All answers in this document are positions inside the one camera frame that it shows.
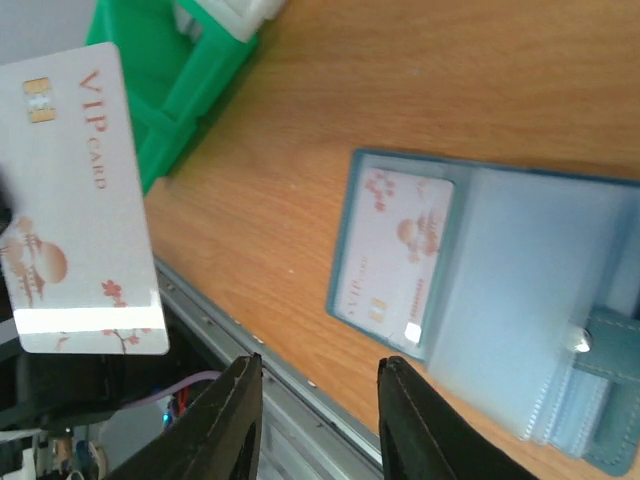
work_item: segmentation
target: cable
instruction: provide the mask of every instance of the cable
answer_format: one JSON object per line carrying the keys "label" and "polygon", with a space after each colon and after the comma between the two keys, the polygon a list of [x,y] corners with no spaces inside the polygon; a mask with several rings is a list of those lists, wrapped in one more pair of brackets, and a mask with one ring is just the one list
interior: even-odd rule
{"label": "cable", "polygon": [[149,397],[143,398],[141,400],[136,400],[135,402],[127,403],[122,408],[125,409],[125,408],[141,407],[143,405],[147,405],[152,402],[157,402],[158,400],[161,400],[164,397],[167,397],[169,395],[173,395],[176,392],[179,392],[180,390],[182,390],[185,387],[188,387],[189,385],[193,385],[194,383],[202,382],[205,380],[217,380],[219,376],[220,376],[220,372],[216,372],[213,370],[206,370],[204,372],[196,373],[194,375],[188,376],[184,380],[179,381],[178,383],[176,383],[175,385],[172,385],[169,388],[165,388],[164,390],[158,393],[154,393]]}

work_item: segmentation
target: card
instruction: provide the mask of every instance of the card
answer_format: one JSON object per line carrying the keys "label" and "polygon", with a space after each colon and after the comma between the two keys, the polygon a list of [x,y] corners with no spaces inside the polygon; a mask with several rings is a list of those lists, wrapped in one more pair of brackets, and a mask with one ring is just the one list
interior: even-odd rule
{"label": "card", "polygon": [[415,353],[453,191],[447,180],[363,170],[338,282],[337,316]]}
{"label": "card", "polygon": [[162,354],[168,338],[117,48],[0,67],[0,256],[33,353]]}

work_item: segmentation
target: card chip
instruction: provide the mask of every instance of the card chip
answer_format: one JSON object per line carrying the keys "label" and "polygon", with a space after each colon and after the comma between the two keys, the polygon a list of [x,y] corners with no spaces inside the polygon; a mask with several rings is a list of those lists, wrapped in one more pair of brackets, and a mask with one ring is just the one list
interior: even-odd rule
{"label": "card chip", "polygon": [[53,91],[48,78],[29,80],[22,84],[27,97],[27,108],[31,123],[48,122],[56,118]]}

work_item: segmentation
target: wallet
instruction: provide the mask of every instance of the wallet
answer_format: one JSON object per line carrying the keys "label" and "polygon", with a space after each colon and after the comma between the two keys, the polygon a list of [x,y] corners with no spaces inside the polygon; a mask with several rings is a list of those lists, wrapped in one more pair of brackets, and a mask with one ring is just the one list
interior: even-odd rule
{"label": "wallet", "polygon": [[638,182],[354,155],[328,312],[616,476],[640,437],[639,292]]}

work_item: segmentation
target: purple cable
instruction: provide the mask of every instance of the purple cable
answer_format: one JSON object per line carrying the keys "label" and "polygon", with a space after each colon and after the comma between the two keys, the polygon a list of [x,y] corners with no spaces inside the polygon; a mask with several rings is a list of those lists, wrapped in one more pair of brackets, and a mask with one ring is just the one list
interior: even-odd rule
{"label": "purple cable", "polygon": [[189,385],[193,385],[194,383],[202,382],[204,380],[217,380],[219,376],[220,376],[220,372],[216,372],[213,370],[206,370],[204,372],[195,373],[183,380],[180,380],[175,385],[172,385],[169,388],[165,388],[161,392],[154,393],[149,397],[145,397],[141,400],[136,400],[135,402],[127,403],[122,408],[125,409],[125,408],[141,407],[151,402],[157,402],[158,400],[164,397],[167,397],[169,395],[173,395],[176,392],[179,392],[184,387],[188,387]]}

